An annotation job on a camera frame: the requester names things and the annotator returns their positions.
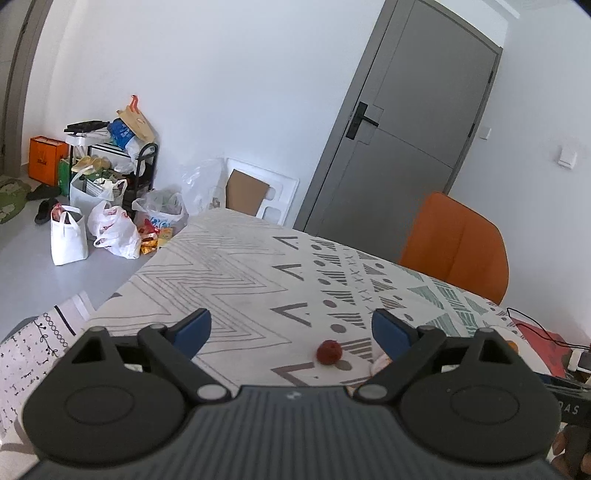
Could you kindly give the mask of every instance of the doorway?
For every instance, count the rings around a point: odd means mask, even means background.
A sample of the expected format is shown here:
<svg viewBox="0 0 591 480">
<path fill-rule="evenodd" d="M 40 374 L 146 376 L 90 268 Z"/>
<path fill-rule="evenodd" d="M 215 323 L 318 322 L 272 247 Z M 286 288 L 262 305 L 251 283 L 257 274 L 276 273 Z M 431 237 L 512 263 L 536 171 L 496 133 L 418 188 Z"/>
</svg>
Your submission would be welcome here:
<svg viewBox="0 0 591 480">
<path fill-rule="evenodd" d="M 52 1 L 0 0 L 0 175 L 20 176 L 27 86 Z"/>
<path fill-rule="evenodd" d="M 424 199 L 451 188 L 502 49 L 435 0 L 391 3 L 295 227 L 395 262 Z"/>
</svg>

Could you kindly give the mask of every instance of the light switch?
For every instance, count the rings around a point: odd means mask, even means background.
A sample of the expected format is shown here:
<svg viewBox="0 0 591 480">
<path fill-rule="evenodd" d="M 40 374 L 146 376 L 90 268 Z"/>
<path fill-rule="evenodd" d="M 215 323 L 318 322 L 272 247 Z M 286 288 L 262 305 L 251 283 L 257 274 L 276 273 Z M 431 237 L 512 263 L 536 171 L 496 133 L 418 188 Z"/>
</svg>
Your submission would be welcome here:
<svg viewBox="0 0 591 480">
<path fill-rule="evenodd" d="M 558 165 L 573 169 L 577 163 L 577 151 L 570 145 L 563 145 L 558 159 Z"/>
<path fill-rule="evenodd" d="M 491 136 L 491 130 L 492 129 L 490 127 L 482 127 L 478 136 L 483 140 L 488 140 L 488 138 Z"/>
</svg>

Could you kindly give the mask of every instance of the red ball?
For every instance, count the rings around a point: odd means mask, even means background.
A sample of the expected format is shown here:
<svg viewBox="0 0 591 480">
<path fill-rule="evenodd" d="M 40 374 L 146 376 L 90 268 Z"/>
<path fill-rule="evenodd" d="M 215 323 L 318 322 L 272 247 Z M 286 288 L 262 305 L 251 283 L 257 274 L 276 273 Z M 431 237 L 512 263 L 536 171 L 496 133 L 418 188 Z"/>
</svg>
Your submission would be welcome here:
<svg viewBox="0 0 591 480">
<path fill-rule="evenodd" d="M 334 365 L 343 356 L 343 349 L 336 340 L 326 340 L 316 351 L 316 358 L 323 365 Z"/>
</svg>

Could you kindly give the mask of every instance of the white tablecloth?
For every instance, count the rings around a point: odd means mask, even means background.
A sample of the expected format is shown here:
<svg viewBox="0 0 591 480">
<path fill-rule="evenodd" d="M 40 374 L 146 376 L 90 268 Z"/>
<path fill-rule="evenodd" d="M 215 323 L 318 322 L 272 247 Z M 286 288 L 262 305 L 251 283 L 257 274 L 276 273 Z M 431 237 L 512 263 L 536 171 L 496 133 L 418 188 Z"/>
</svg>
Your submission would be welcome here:
<svg viewBox="0 0 591 480">
<path fill-rule="evenodd" d="M 211 210 L 139 270 L 89 322 L 113 335 L 172 325 L 199 307 L 212 334 L 194 362 L 236 391 L 243 384 L 358 385 L 378 354 L 371 315 L 386 308 L 450 336 L 498 325 L 519 335 L 493 303 L 335 242 L 231 210 Z M 320 365 L 328 339 L 344 349 Z"/>
</svg>

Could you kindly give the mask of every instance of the cardboard box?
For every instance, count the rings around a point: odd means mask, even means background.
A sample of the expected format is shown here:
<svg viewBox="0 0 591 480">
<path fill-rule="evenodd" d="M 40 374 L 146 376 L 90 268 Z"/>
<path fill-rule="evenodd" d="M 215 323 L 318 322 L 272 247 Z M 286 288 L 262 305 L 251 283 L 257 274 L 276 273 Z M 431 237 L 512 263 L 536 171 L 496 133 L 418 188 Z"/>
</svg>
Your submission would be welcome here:
<svg viewBox="0 0 591 480">
<path fill-rule="evenodd" d="M 269 190 L 269 185 L 250 175 L 234 170 L 226 185 L 226 207 L 256 216 Z"/>
</svg>

